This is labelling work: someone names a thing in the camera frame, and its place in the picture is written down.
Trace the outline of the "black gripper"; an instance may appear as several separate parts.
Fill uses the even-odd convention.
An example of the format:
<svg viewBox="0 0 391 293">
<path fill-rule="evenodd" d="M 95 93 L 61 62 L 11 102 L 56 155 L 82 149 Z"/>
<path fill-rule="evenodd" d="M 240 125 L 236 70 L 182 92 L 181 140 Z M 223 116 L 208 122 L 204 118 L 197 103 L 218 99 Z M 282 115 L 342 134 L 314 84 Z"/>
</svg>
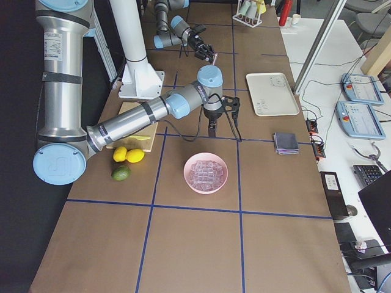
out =
<svg viewBox="0 0 391 293">
<path fill-rule="evenodd" d="M 217 119 L 222 115 L 222 106 L 221 103 L 215 103 L 215 104 L 206 104 L 203 107 L 203 113 L 206 116 L 208 121 L 208 136 L 209 137 L 216 137 L 216 130 L 217 130 Z M 231 117 L 228 119 L 230 129 L 232 131 L 232 134 L 235 138 L 235 140 L 239 143 L 241 143 L 242 137 L 241 133 L 239 131 L 238 127 L 238 115 L 237 114 L 231 114 Z"/>
<path fill-rule="evenodd" d="M 203 40 L 198 33 L 190 30 L 187 38 L 187 44 L 195 51 L 194 56 L 200 60 L 209 61 L 214 57 L 214 50 L 211 45 L 204 45 Z"/>
</svg>

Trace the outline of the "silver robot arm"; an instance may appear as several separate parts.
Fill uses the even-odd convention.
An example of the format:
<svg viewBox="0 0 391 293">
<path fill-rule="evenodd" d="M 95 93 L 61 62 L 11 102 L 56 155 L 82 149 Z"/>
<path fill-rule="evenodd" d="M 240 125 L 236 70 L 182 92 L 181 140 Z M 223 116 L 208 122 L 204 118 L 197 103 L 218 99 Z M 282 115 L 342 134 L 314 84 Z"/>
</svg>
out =
<svg viewBox="0 0 391 293">
<path fill-rule="evenodd" d="M 170 46 L 189 46 L 200 60 L 213 63 L 215 51 L 211 45 L 205 44 L 200 34 L 206 30 L 202 24 L 190 26 L 180 15 L 175 15 L 169 22 L 169 11 L 184 9 L 189 1 L 155 1 L 156 35 L 153 38 L 155 48 Z"/>
<path fill-rule="evenodd" d="M 204 60 L 194 82 L 182 89 L 162 93 L 164 72 L 148 61 L 136 1 L 111 1 L 110 10 L 123 49 L 122 69 L 116 69 L 93 1 L 36 1 L 35 17 L 43 28 L 41 94 L 38 112 L 45 119 L 36 122 L 36 152 L 33 170 L 43 182 L 63 186 L 75 182 L 85 172 L 87 161 L 105 146 L 168 115 L 181 119 L 198 109 L 208 119 L 208 134 L 214 136 L 217 120 L 226 115 L 235 137 L 239 99 L 222 92 L 223 77 L 215 66 L 216 54 L 204 43 L 202 25 L 190 26 L 182 17 L 168 13 L 188 6 L 188 1 L 156 1 L 156 48 L 189 46 L 196 58 Z M 107 101 L 102 86 L 90 89 L 97 101 L 82 98 L 83 41 L 95 40 L 96 47 L 112 82 L 122 81 L 123 99 L 139 102 L 133 109 L 98 121 Z"/>
</svg>

